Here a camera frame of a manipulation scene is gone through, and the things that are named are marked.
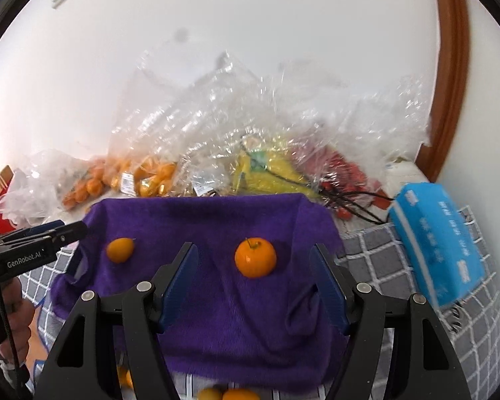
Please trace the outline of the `person's left hand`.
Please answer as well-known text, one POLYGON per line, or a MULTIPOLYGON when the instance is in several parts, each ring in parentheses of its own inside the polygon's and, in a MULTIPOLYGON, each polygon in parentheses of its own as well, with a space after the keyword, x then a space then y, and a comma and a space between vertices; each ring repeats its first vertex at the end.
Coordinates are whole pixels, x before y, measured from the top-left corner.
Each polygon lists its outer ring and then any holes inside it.
POLYGON ((31 324, 35 309, 31 301, 22 297, 19 278, 15 278, 2 288, 2 296, 8 310, 8 320, 12 332, 19 362, 23 362, 29 353, 31 324))

